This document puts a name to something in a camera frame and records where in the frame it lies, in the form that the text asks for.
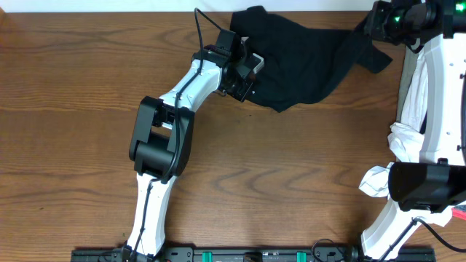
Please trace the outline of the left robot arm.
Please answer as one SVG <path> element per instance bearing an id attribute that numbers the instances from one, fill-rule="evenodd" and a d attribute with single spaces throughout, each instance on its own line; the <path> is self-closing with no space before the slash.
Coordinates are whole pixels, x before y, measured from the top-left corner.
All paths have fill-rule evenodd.
<path id="1" fill-rule="evenodd" d="M 202 49 L 171 91 L 141 101 L 129 150 L 138 200 L 123 261 L 155 261 L 159 256 L 170 193 L 189 160 L 196 111 L 217 90 L 244 101 L 264 64 L 256 53 L 235 56 L 216 47 Z"/>

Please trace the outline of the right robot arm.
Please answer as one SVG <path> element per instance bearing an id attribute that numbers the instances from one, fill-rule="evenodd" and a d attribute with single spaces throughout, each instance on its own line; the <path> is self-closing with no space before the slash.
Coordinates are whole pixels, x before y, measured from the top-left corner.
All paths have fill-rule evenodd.
<path id="1" fill-rule="evenodd" d="M 427 118 L 419 161 L 391 166 L 387 204 L 346 259 L 434 261 L 433 250 L 403 244 L 421 225 L 445 226 L 465 203 L 465 2 L 376 1 L 364 31 L 424 53 Z"/>

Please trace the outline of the black polo shirt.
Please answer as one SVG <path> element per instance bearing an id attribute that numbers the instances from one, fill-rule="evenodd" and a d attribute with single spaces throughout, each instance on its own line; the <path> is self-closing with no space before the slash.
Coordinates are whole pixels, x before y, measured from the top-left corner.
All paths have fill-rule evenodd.
<path id="1" fill-rule="evenodd" d="M 262 6 L 234 12 L 230 29 L 247 37 L 251 51 L 264 59 L 246 98 L 282 112 L 298 104 L 319 103 L 359 64 L 373 74 L 392 58 L 377 49 L 361 21 L 352 30 L 305 28 Z"/>

